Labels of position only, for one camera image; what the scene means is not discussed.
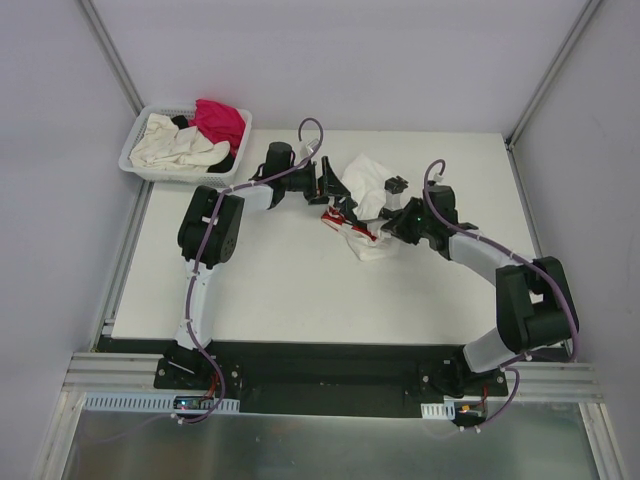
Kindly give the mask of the Coca-Cola print t-shirt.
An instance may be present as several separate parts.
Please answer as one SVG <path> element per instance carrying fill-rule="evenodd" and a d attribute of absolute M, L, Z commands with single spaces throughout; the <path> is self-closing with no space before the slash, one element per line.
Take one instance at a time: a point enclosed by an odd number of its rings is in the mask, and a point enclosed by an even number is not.
<path fill-rule="evenodd" d="M 367 228 L 356 226 L 332 206 L 322 214 L 321 221 L 341 235 L 362 262 L 392 258 L 399 253 L 398 240 L 390 236 L 376 236 Z"/>

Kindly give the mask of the plain white t-shirt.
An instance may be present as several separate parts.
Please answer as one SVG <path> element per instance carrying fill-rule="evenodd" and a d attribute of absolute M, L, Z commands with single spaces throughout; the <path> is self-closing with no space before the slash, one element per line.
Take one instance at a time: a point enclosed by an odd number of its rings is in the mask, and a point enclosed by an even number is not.
<path fill-rule="evenodd" d="M 365 154 L 359 154 L 346 166 L 341 182 L 356 203 L 353 212 L 358 220 L 370 221 L 380 216 L 381 210 L 387 204 L 388 181 L 391 189 L 398 188 L 399 193 L 408 186 L 404 178 Z"/>

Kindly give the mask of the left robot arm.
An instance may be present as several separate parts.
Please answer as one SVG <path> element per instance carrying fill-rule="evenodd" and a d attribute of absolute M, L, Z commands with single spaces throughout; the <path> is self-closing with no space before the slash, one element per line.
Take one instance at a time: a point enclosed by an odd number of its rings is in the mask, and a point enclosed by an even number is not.
<path fill-rule="evenodd" d="M 186 269 L 182 320 L 158 363 L 160 388 L 174 382 L 199 389 L 219 381 L 212 357 L 203 353 L 213 329 L 205 310 L 212 304 L 221 265 L 236 249 L 242 216 L 275 208 L 288 192 L 302 194 L 310 204 L 326 204 L 332 195 L 345 191 L 327 157 L 321 159 L 322 174 L 316 174 L 313 158 L 321 145 L 320 138 L 302 142 L 301 154 L 296 155 L 290 144 L 272 142 L 265 161 L 247 181 L 221 190 L 199 186 L 194 191 L 178 232 Z"/>

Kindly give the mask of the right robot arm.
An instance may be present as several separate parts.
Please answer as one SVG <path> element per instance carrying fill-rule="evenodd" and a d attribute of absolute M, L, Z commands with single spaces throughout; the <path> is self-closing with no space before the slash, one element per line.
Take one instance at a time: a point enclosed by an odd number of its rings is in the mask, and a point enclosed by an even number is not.
<path fill-rule="evenodd" d="M 450 369 L 457 392 L 473 394 L 484 385 L 485 372 L 542 347 L 577 340 L 579 321 L 558 259 L 528 259 L 488 238 L 475 225 L 461 223 L 449 186 L 429 181 L 421 198 L 401 206 L 405 189 L 400 177 L 385 182 L 382 230 L 408 244 L 427 240 L 443 258 L 469 268 L 495 288 L 496 326 L 466 344 L 460 363 Z"/>

